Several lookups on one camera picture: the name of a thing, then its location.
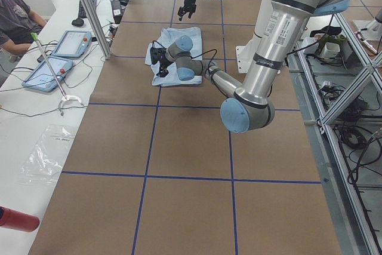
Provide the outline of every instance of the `towel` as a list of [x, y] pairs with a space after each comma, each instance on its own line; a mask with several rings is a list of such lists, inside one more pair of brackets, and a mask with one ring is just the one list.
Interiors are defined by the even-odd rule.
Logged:
[[[175, 28], [166, 28], [162, 29], [161, 36], [158, 38], [158, 42], [161, 43], [164, 47], [168, 48], [176, 39], [179, 37], [187, 35], [191, 38], [193, 42], [193, 47], [190, 51], [191, 56], [197, 56], [202, 54], [202, 34], [201, 30], [198, 27], [191, 27], [186, 29], [175, 29]], [[158, 43], [154, 44], [155, 47], [160, 47]], [[188, 81], [181, 81], [178, 78], [177, 67], [175, 63], [167, 67], [168, 75], [164, 78], [156, 76], [159, 72], [159, 62], [157, 64], [151, 64], [150, 58], [150, 48], [152, 43], [149, 44], [146, 53], [146, 59], [144, 63], [146, 65], [151, 65], [151, 69], [154, 73], [154, 78], [152, 81], [153, 86], [161, 85], [162, 87], [175, 86], [175, 85], [198, 85], [202, 82], [201, 76], [195, 76], [193, 79]], [[196, 60], [202, 60], [202, 56], [195, 58]]]

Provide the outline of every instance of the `white table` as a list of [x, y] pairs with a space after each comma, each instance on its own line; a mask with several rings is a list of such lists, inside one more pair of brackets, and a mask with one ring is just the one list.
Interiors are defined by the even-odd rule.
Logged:
[[[43, 44], [52, 40], [59, 40], [65, 30], [92, 31], [88, 19], [85, 19], [85, 25], [83, 27], [74, 27], [71, 25], [72, 20], [77, 18], [78, 1], [79, 0], [63, 1], [39, 35], [39, 39]], [[110, 1], [97, 0], [97, 3], [99, 3], [97, 6], [97, 15], [101, 25], [104, 26], [110, 21], [113, 22]], [[36, 59], [39, 56], [40, 52], [38, 49], [32, 53], [28, 53], [24, 55], [17, 67], [36, 68], [38, 65]], [[93, 72], [90, 77], [73, 89], [68, 89], [63, 85], [66, 92], [79, 96], [83, 103], [87, 105], [101, 72], [103, 62], [104, 58], [101, 49], [97, 47], [86, 59], [86, 63], [93, 67]], [[68, 73], [66, 77], [67, 83], [69, 85], [77, 84], [86, 77], [89, 70], [89, 67], [83, 63], [79, 64]], [[16, 70], [14, 74], [25, 79], [29, 73]], [[21, 81], [16, 77], [9, 76], [0, 91], [18, 87], [21, 87]], [[0, 92], [0, 105], [4, 109], [33, 115], [57, 108], [61, 98], [62, 96], [58, 88], [49, 94], [22, 89]], [[78, 103], [73, 102], [65, 106], [69, 107], [70, 105], [77, 106]], [[64, 111], [64, 116], [61, 116], [59, 111], [55, 111], [46, 115], [28, 118], [0, 110], [0, 153], [2, 163], [2, 168], [0, 169], [0, 206], [33, 214], [42, 220], [51, 195], [53, 194], [54, 186], [20, 184], [16, 179], [20, 174], [20, 167], [28, 159], [35, 143], [47, 125], [78, 127], [84, 113], [85, 108], [68, 109]], [[27, 254], [36, 234], [37, 230], [27, 233], [0, 228], [0, 254]]]

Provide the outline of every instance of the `black keyboard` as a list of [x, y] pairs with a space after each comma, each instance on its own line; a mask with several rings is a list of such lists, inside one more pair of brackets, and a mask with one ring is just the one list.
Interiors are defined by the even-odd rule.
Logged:
[[[97, 0], [91, 0], [91, 3], [93, 4], [94, 8], [97, 6]], [[79, 1], [78, 5], [78, 18], [87, 18], [86, 11], [81, 0]]]

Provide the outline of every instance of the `gray shirt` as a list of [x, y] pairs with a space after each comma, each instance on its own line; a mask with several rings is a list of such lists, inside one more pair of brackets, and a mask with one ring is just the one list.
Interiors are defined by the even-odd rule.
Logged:
[[30, 33], [42, 27], [28, 17], [30, 7], [23, 0], [0, 0], [0, 45], [12, 39], [15, 44], [32, 43]]

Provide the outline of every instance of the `person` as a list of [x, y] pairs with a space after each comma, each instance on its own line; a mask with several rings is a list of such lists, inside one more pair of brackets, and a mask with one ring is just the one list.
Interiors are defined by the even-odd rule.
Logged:
[[0, 47], [13, 55], [23, 55], [46, 21], [23, 0], [0, 0]]

